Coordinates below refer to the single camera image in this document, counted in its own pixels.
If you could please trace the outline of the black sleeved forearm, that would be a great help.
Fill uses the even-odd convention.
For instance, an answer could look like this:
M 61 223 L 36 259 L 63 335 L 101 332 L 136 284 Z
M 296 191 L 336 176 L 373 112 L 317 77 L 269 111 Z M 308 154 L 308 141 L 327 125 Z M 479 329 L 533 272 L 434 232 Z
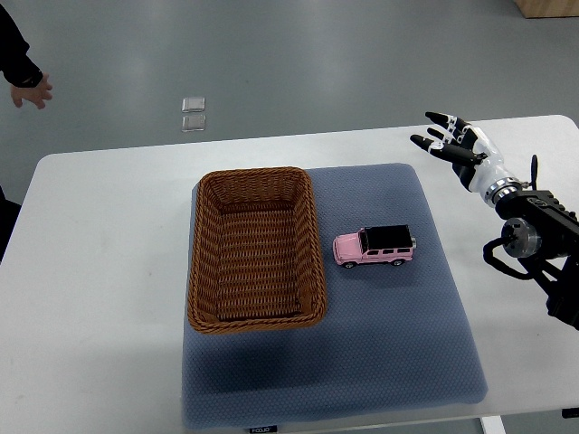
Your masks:
M 35 88 L 43 79 L 41 69 L 27 55 L 29 49 L 13 18 L 1 6 L 1 72 L 16 88 Z

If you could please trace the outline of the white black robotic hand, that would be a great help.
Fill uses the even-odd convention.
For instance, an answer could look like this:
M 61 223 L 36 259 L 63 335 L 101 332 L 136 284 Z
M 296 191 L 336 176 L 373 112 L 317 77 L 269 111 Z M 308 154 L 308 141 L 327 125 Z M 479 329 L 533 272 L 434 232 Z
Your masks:
M 429 127 L 428 136 L 411 135 L 423 151 L 451 163 L 461 185 L 491 202 L 501 188 L 521 189 L 521 182 L 504 165 L 503 155 L 479 128 L 453 115 L 426 112 L 425 116 L 442 131 Z

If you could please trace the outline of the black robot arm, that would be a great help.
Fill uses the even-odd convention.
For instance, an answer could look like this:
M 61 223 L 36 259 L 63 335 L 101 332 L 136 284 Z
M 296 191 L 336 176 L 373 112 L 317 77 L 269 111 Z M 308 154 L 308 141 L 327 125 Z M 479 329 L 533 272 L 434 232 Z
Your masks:
M 519 280 L 534 280 L 550 316 L 578 327 L 578 219 L 547 190 L 504 186 L 492 196 L 505 221 L 500 236 L 483 247 L 483 259 Z

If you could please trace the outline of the person's bare hand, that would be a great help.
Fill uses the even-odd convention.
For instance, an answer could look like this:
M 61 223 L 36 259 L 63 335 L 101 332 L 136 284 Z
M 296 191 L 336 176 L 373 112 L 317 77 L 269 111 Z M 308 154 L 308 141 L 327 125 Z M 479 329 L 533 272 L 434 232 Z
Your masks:
M 49 75 L 44 74 L 40 82 L 33 88 L 10 86 L 10 95 L 14 105 L 21 108 L 25 101 L 31 102 L 38 109 L 44 109 L 46 102 L 52 100 L 52 84 Z

